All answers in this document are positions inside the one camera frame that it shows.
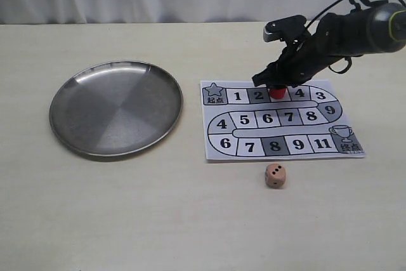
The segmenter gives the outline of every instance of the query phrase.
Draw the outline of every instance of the stainless steel plate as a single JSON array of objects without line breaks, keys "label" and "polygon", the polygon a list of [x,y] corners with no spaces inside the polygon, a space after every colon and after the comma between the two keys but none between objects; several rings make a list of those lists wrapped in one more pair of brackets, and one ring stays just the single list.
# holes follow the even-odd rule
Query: stainless steel plate
[{"label": "stainless steel plate", "polygon": [[109,62],[69,79],[52,101],[49,121],[69,149],[117,157],[163,139],[182,105],[180,87],[165,70],[149,63]]}]

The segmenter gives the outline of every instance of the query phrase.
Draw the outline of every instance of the number 7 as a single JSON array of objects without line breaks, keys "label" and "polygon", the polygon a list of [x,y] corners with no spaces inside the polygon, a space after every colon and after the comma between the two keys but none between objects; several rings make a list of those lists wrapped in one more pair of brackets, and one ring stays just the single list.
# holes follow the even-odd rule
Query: number 7
[{"label": "number 7", "polygon": [[293,112],[285,112],[285,116],[289,116],[287,119],[289,122],[292,122]]},{"label": "number 7", "polygon": [[254,144],[253,143],[246,143],[246,146],[249,146],[248,152],[253,152]]}]

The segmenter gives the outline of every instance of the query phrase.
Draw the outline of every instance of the robotic arm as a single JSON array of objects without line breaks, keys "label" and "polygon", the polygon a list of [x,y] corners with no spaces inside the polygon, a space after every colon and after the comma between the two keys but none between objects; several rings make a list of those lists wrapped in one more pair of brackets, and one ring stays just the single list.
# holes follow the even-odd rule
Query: robotic arm
[{"label": "robotic arm", "polygon": [[323,10],[306,27],[306,18],[301,15],[269,22],[264,29],[264,40],[279,39],[285,41],[286,47],[277,61],[252,77],[254,85],[265,84],[272,97],[282,98],[287,86],[299,86],[342,59],[348,64],[344,70],[336,72],[339,74],[348,71],[352,57],[396,52],[406,45],[406,4],[403,0],[398,0],[399,3],[360,0],[368,7],[365,10],[355,0],[350,0],[355,6],[351,13],[326,14],[311,35],[309,26],[341,1]]}]

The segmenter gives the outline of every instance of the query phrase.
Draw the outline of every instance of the table surface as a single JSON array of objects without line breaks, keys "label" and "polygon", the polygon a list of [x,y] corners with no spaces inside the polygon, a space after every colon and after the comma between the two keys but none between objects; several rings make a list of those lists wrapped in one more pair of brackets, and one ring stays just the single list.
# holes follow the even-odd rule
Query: table surface
[{"label": "table surface", "polygon": [[[199,82],[248,81],[276,59],[264,23],[0,26],[0,269],[406,270],[406,51],[330,79],[365,159],[208,163]],[[111,60],[171,73],[176,129],[119,162],[53,136],[48,110],[75,73]]]}]

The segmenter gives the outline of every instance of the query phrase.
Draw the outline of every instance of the game board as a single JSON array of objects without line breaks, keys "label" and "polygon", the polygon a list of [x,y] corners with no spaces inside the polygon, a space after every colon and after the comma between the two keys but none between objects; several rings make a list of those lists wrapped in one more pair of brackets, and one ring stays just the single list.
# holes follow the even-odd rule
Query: game board
[{"label": "game board", "polygon": [[280,100],[252,82],[200,88],[208,160],[365,156],[329,81],[288,88]]}]

